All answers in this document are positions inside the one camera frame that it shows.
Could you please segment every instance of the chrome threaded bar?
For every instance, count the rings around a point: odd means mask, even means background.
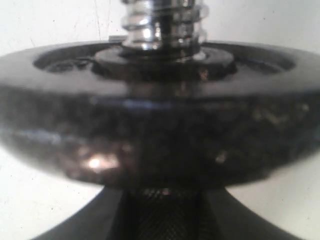
[[[203,0],[122,0],[128,31],[123,45],[136,50],[181,49],[206,40],[201,20],[209,14]]]

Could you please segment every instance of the white wall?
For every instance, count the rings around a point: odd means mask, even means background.
[[[2,0],[0,55],[125,33],[119,0]],[[320,53],[318,0],[207,0],[209,38]],[[101,187],[48,176],[0,150],[0,240],[24,240],[75,213]],[[304,239],[320,239],[320,161],[230,191],[252,210]]]

